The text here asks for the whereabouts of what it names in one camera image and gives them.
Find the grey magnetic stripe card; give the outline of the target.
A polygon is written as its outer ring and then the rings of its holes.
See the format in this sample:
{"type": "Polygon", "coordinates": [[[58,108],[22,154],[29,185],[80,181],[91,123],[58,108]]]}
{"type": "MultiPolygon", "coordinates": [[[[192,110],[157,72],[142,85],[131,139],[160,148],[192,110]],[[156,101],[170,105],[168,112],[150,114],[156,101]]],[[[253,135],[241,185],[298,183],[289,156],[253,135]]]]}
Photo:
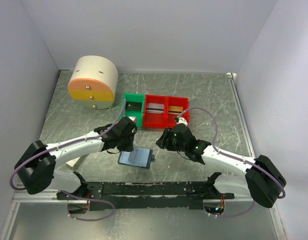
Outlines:
{"type": "Polygon", "coordinates": [[[148,113],[163,114],[164,105],[161,103],[148,103],[146,107],[146,111],[148,113]]]}

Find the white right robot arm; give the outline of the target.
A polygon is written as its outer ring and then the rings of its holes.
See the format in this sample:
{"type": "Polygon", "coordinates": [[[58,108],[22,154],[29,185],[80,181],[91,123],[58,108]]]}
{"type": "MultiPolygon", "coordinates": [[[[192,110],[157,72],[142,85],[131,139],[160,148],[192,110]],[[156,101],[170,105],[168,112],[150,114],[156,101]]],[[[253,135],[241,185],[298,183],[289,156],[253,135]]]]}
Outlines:
{"type": "Polygon", "coordinates": [[[183,152],[193,162],[211,163],[242,176],[247,183],[247,194],[265,208],[272,208],[279,197],[286,195],[283,190],[287,181],[270,158],[239,156],[214,148],[210,142],[196,139],[183,123],[165,128],[156,145],[168,151],[183,152]]]}

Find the blue leather card holder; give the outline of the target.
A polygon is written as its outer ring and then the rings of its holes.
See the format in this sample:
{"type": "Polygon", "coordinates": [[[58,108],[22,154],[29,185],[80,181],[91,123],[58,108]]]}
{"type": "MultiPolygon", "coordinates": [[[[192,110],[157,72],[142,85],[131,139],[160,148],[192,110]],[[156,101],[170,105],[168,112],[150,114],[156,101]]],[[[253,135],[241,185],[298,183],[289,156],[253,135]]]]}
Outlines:
{"type": "Polygon", "coordinates": [[[154,160],[152,149],[135,147],[132,152],[122,151],[118,158],[118,164],[149,169],[154,160]]]}

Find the dark card with chip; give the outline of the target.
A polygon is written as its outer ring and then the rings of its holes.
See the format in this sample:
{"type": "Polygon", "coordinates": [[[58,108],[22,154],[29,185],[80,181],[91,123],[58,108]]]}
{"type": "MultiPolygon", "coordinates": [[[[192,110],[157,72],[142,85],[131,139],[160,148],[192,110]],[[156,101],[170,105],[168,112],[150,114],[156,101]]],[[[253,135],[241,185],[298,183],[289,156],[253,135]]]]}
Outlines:
{"type": "Polygon", "coordinates": [[[136,111],[136,112],[140,112],[142,111],[142,102],[133,102],[133,101],[128,101],[126,103],[126,110],[127,111],[136,111]]]}

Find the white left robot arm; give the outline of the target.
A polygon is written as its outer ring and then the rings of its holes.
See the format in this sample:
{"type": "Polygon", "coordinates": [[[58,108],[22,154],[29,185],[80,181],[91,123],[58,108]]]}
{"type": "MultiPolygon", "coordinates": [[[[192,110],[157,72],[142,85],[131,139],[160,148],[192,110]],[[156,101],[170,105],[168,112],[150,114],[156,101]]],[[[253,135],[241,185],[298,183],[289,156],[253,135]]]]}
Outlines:
{"type": "Polygon", "coordinates": [[[88,184],[83,176],[76,172],[63,172],[58,167],[68,161],[91,153],[118,149],[131,152],[137,131],[135,117],[123,117],[115,123],[98,127],[93,131],[67,141],[43,144],[37,140],[24,152],[14,166],[9,184],[14,190],[13,177],[18,176],[23,189],[35,195],[45,189],[68,192],[80,200],[87,194],[88,184]]]}

